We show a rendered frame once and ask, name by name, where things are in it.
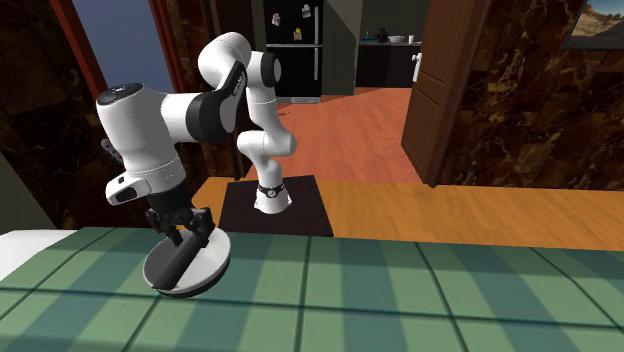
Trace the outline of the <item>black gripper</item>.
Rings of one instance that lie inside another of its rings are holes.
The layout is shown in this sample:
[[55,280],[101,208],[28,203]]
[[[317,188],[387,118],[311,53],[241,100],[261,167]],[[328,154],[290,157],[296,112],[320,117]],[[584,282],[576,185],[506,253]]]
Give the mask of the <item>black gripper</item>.
[[158,233],[164,233],[173,243],[179,246],[183,238],[170,215],[180,209],[191,208],[192,217],[186,228],[193,234],[208,239],[215,229],[212,212],[209,207],[192,208],[192,195],[188,185],[180,182],[175,187],[160,193],[146,196],[151,209],[145,212],[149,225]]

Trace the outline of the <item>white round plate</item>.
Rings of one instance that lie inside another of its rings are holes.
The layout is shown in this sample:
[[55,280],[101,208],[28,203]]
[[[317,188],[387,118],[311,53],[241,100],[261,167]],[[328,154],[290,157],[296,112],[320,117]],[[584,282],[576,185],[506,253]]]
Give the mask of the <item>white round plate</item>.
[[[170,239],[160,241],[148,254],[143,265],[143,278],[153,287],[161,274],[184,249],[189,257],[189,245],[195,244],[193,233],[182,230],[183,242],[175,246]],[[188,298],[199,295],[214,286],[223,276],[229,265],[231,242],[221,229],[215,228],[208,236],[205,247],[199,248],[193,260],[184,270],[181,278],[171,289],[157,288],[160,294],[168,297]]]

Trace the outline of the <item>dark robot stand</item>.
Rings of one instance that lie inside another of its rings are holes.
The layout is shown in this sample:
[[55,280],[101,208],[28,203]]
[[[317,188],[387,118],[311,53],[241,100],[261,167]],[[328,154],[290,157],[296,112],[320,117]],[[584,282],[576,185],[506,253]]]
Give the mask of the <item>dark robot stand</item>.
[[316,179],[313,175],[287,177],[285,188],[292,204],[269,215],[254,208],[258,181],[230,182],[218,227],[226,232],[332,237]]

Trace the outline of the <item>black refrigerator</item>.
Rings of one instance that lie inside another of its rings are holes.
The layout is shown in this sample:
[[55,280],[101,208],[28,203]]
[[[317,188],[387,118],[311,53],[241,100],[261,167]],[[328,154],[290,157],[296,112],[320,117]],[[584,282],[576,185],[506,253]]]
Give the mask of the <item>black refrigerator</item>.
[[281,64],[278,97],[319,100],[325,0],[263,0],[267,50]]

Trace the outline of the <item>bed with green checked cover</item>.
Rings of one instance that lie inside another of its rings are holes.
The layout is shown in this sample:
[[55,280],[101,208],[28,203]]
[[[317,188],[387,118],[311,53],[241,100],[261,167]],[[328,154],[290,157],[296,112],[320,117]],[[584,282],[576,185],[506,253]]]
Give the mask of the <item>bed with green checked cover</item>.
[[0,352],[624,352],[624,252],[235,233],[188,299],[148,229],[0,235]]

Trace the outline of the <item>dark kitchen counter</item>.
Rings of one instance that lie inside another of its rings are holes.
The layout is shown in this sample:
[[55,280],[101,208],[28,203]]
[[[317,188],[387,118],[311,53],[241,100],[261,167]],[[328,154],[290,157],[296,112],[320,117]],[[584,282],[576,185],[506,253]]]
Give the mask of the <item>dark kitchen counter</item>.
[[358,46],[356,86],[410,88],[421,42],[412,35],[390,35],[385,28],[361,39]]

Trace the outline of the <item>brown wooden door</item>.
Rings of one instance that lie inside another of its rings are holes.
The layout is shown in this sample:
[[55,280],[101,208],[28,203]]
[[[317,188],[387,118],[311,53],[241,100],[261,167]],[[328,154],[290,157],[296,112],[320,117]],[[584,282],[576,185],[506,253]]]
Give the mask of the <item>brown wooden door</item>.
[[456,114],[493,0],[431,0],[401,146],[421,181],[439,183]]

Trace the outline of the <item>window with red frame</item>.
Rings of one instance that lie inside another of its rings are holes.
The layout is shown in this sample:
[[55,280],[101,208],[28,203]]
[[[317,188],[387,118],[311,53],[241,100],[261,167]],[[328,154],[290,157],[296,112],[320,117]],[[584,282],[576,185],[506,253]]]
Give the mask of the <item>window with red frame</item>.
[[49,0],[93,97],[138,82],[172,93],[157,0]]

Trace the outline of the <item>framed landscape wall picture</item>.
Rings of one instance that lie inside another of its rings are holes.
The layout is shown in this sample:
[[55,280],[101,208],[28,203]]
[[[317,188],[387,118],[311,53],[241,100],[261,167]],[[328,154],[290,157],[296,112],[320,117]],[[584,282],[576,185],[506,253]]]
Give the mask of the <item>framed landscape wall picture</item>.
[[624,0],[583,0],[563,49],[624,51]]

